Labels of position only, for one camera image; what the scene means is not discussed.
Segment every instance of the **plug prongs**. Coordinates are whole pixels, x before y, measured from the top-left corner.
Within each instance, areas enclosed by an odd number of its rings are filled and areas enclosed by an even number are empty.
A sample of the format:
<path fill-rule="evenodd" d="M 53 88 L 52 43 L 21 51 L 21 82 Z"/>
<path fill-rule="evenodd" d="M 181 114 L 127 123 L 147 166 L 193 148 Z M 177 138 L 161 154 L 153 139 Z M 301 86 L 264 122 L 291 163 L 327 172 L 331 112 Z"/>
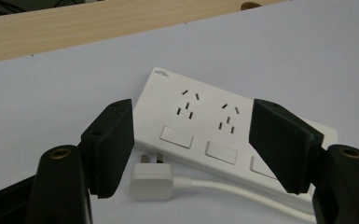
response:
<path fill-rule="evenodd" d="M 149 163 L 149 156 L 142 155 L 141 156 L 141 163 Z"/>

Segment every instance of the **electrical outlet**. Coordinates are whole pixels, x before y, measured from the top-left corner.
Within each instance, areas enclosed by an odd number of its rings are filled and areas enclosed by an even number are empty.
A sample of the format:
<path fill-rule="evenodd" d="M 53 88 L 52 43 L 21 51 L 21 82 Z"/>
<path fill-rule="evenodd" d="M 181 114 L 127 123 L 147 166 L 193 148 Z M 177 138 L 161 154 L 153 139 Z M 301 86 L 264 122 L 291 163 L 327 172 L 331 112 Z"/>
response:
<path fill-rule="evenodd" d="M 288 194 L 248 143 L 253 100 L 154 68 L 134 109 L 135 146 L 219 175 L 279 203 L 313 213 L 311 196 Z M 324 134 L 337 132 L 304 119 Z"/>

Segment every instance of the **power plug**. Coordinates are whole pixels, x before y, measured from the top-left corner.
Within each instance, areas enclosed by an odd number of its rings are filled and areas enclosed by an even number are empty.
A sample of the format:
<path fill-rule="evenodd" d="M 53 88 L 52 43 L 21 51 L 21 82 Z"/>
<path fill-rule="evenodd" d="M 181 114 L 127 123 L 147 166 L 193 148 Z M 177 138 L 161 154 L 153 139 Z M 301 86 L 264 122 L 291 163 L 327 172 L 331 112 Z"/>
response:
<path fill-rule="evenodd" d="M 149 163 L 146 155 L 132 168 L 130 193 L 135 200 L 167 200 L 173 195 L 173 168 L 168 163 Z"/>
<path fill-rule="evenodd" d="M 219 175 L 312 214 L 311 196 L 288 194 L 248 143 L 253 100 L 155 67 L 133 111 L 135 147 Z M 337 132 L 304 119 L 324 134 Z"/>

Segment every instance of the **white plug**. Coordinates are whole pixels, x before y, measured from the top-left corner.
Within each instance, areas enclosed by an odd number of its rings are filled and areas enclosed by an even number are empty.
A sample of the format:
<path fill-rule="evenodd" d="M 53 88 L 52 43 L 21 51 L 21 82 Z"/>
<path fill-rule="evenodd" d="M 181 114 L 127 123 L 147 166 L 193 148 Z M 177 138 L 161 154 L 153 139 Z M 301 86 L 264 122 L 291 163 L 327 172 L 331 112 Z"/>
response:
<path fill-rule="evenodd" d="M 130 193 L 135 200 L 167 200 L 173 195 L 173 168 L 170 164 L 148 163 L 142 156 L 142 163 L 132 168 Z"/>

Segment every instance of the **white table surface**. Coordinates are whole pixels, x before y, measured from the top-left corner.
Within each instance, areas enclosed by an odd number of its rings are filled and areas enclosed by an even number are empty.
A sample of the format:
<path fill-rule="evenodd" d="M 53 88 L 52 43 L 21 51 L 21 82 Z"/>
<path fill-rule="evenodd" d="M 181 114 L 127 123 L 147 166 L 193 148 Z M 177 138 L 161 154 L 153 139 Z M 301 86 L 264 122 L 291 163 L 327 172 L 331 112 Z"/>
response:
<path fill-rule="evenodd" d="M 46 150 L 77 145 L 108 104 L 136 104 L 154 66 L 281 104 L 359 148 L 359 1 L 296 0 L 0 62 L 0 189 L 34 175 Z M 113 198 L 92 197 L 94 223 L 302 223 L 213 190 L 136 202 L 129 178 L 142 153 L 133 150 Z"/>

